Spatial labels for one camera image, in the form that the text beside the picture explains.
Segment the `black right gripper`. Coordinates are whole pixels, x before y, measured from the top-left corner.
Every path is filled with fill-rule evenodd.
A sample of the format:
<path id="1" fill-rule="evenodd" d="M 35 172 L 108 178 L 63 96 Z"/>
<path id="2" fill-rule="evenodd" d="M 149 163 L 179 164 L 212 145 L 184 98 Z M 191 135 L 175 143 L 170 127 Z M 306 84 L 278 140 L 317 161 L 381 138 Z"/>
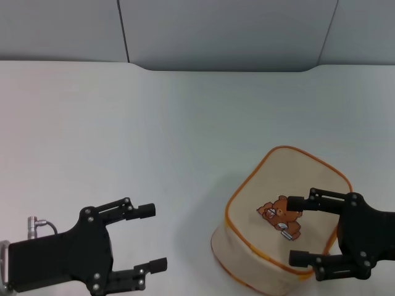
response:
<path id="1" fill-rule="evenodd" d="M 372 208 L 361 194 L 342 194 L 312 187 L 306 199 L 289 196 L 286 209 L 340 213 L 338 244 L 342 255 L 289 252 L 289 265 L 311 266 L 317 281 L 368 279 L 379 261 L 394 260 L 394 213 Z"/>

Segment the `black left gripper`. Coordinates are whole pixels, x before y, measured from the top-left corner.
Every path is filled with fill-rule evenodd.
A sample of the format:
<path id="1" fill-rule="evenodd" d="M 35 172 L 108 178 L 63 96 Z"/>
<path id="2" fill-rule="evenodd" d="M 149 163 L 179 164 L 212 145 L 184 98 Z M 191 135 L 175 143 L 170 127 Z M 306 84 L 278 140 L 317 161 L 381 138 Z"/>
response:
<path id="1" fill-rule="evenodd" d="M 167 258 L 111 272 L 112 253 L 106 225 L 155 215 L 153 203 L 134 207 L 129 197 L 98 209 L 84 208 L 72 229 L 9 246 L 9 284 L 16 292 L 69 281 L 84 283 L 92 294 L 103 294 L 105 289 L 106 292 L 144 290 L 146 275 L 166 271 Z"/>

